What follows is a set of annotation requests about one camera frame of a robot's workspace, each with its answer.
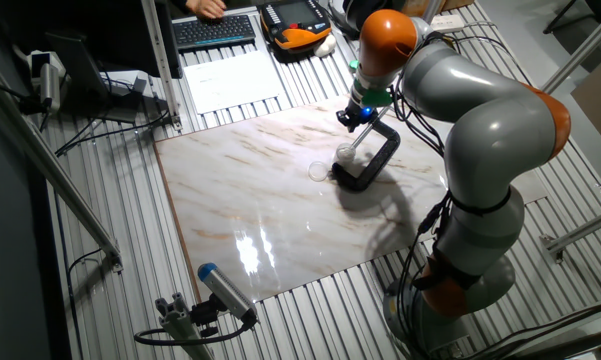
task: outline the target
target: document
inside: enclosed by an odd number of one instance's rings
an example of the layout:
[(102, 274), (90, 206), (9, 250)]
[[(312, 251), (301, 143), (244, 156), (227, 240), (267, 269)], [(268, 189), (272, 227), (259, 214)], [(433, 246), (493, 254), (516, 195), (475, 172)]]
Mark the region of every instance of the document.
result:
[(184, 74), (198, 114), (283, 94), (271, 60), (259, 51), (187, 66)]

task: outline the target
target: marble slab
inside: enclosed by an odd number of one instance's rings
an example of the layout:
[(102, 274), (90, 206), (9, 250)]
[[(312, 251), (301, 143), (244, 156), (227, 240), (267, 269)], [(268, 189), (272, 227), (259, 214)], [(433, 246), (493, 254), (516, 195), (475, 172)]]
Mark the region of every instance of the marble slab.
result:
[[(352, 143), (335, 117), (338, 97), (156, 143), (177, 223), (194, 272), (216, 263), (254, 301), (406, 247), (446, 191), (442, 159), (393, 118), (401, 146), (361, 194), (334, 180), (309, 178), (315, 161), (331, 164)], [(450, 124), (432, 121), (446, 138)], [(384, 143), (372, 132), (351, 172)], [(519, 190), (546, 196), (534, 173)], [(210, 295), (198, 286), (203, 299)]]

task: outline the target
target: gray floor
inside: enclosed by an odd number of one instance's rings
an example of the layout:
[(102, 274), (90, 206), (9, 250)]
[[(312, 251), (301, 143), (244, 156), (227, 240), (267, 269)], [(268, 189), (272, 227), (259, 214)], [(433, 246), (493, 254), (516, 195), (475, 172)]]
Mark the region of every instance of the gray floor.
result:
[[(597, 23), (593, 19), (545, 35), (542, 30), (566, 5), (567, 0), (481, 0), (480, 5), (518, 57), (520, 65), (530, 75), (532, 82), (542, 86), (551, 75), (567, 62), (570, 52), (582, 43)], [(563, 21), (590, 13), (584, 1), (577, 2)], [(571, 112), (572, 137), (584, 155), (595, 167), (601, 180), (601, 136), (571, 97), (575, 87), (601, 61), (601, 47), (579, 67), (553, 94)]]

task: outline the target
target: blue cap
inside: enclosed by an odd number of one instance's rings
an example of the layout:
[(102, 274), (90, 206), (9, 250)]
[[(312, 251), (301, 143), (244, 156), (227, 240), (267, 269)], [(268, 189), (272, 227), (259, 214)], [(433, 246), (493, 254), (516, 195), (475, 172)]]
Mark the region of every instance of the blue cap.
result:
[(200, 278), (200, 281), (204, 282), (207, 276), (209, 276), (209, 274), (211, 274), (211, 272), (217, 268), (218, 267), (214, 263), (200, 265), (198, 268), (198, 277)]
[(360, 117), (363, 119), (366, 119), (369, 116), (371, 116), (372, 113), (373, 113), (373, 108), (367, 106), (366, 108), (364, 108), (360, 111)]

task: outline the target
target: keyboard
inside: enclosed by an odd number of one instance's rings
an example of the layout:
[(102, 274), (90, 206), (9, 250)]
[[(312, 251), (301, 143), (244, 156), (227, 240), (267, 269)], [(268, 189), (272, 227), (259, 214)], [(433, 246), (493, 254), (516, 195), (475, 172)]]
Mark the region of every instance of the keyboard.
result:
[(248, 15), (225, 16), (218, 22), (187, 21), (173, 24), (178, 50), (218, 47), (256, 38)]

